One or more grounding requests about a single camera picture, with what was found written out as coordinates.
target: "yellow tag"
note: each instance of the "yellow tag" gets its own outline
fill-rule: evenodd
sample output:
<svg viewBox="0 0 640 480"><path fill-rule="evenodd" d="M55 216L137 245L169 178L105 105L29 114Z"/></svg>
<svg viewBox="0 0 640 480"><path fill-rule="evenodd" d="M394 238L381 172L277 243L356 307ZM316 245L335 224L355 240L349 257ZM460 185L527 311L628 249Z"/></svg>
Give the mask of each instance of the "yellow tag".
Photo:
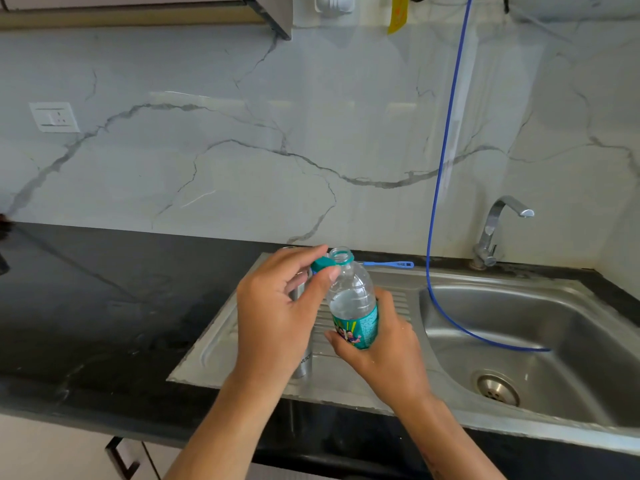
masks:
<svg viewBox="0 0 640 480"><path fill-rule="evenodd" d="M406 14L409 11L409 0L393 0L391 4L391 23L387 35L397 32L406 23Z"/></svg>

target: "teal bottle cap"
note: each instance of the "teal bottle cap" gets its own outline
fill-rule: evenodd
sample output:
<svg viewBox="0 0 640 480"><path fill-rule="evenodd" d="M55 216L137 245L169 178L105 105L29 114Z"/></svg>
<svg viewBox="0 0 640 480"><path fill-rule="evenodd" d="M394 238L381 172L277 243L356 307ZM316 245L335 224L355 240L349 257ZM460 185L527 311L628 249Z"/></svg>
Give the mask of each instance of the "teal bottle cap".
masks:
<svg viewBox="0 0 640 480"><path fill-rule="evenodd" d="M318 273L325 267L335 266L336 264L337 263L333 259L328 258L327 256L322 256L311 263L311 271Z"/></svg>

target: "cabinet handle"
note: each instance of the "cabinet handle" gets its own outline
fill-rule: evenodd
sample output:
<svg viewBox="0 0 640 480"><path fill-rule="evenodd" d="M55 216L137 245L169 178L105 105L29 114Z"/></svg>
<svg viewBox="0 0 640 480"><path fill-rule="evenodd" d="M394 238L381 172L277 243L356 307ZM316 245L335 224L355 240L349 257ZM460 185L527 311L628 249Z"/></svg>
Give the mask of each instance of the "cabinet handle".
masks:
<svg viewBox="0 0 640 480"><path fill-rule="evenodd" d="M105 450L123 480L131 480L140 468L140 462L132 458L132 453L126 443L123 443L123 438L114 436Z"/></svg>

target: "blue hose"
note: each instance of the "blue hose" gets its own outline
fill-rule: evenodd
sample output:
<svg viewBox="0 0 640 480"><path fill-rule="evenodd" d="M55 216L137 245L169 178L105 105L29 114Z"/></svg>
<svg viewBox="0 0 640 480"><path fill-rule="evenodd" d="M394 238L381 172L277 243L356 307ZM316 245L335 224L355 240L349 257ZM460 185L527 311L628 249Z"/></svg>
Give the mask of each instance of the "blue hose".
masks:
<svg viewBox="0 0 640 480"><path fill-rule="evenodd" d="M440 190L440 181L442 179L442 168L444 166L444 156L446 153L446 149L447 149L447 138L449 136L449 124L451 122L451 112L453 110L453 99L455 97L456 94L456 84L458 83L458 71L460 69L460 58L462 57L462 47L464 46L464 42L465 42L465 34L467 32L467 23L468 23L468 19L469 19L469 12L471 10L471 3L473 0L467 0L467 8L465 10L465 19L462 23L462 31L460 33L460 43L458 44L458 56L456 58L456 68L454 69L453 72L453 81L451 83L451 95L449 96L449 109L447 111L447 122L445 124L444 127L444 140L442 142L442 152L440 154L440 166L438 167L438 179L436 180L436 190L435 190L435 195L433 196L433 208L431 209L431 222L429 224L429 240L427 242L427 288L429 290L429 296L431 297L431 301L433 303L433 306L436 307L436 310L440 312L440 314L449 322L451 323L454 327L456 327L457 329L465 332L468 335L471 335L471 337L478 339L478 340L482 340L484 343L495 346L495 347L502 347L503 349L508 349L508 350L515 350L515 351L519 351L519 352L549 352L551 351L551 349L548 348L544 348L544 347L518 347L518 346L514 346L514 345L508 345L508 344L503 344L500 342L495 342L493 340L489 340L489 339L485 339L484 337L480 337L479 335L476 335L475 333L468 331L466 328L464 328L462 325L458 324L457 322L455 322L450 316L448 316L445 311L442 309L442 307L440 306L440 304L438 303L438 300L436 299L434 293L433 293L433 287L431 286L431 277L430 277L430 272L429 272L429 260L431 259L431 239L433 237L433 223L435 222L435 217L436 217L436 207L438 205L438 192Z"/></svg>

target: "fingernail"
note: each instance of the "fingernail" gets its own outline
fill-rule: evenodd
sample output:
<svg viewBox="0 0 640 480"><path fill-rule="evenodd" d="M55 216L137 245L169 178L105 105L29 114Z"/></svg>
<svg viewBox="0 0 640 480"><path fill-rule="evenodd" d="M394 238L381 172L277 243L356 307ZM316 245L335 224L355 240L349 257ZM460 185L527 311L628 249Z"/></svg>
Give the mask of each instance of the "fingernail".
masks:
<svg viewBox="0 0 640 480"><path fill-rule="evenodd" d="M334 282L338 277L338 274L340 274L340 266L331 266L329 271L329 279Z"/></svg>

